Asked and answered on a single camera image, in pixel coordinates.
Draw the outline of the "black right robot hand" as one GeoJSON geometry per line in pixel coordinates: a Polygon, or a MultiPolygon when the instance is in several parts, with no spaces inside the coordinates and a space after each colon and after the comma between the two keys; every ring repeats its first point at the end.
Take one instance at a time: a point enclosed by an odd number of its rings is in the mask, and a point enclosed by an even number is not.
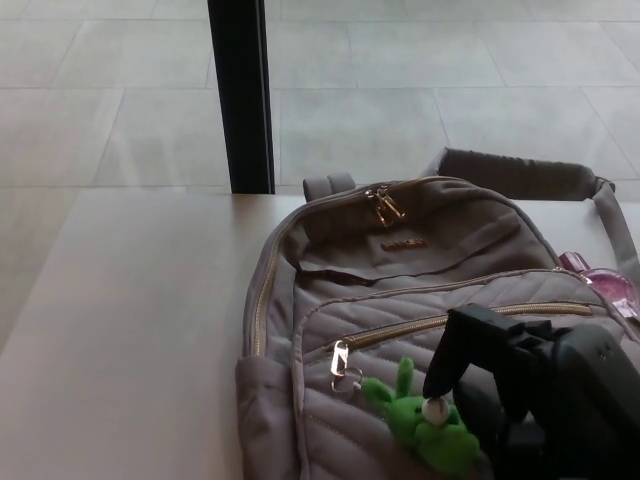
{"type": "Polygon", "coordinates": [[[497,479],[639,476],[639,372],[601,326],[454,308],[423,386],[445,393],[497,479]]]}

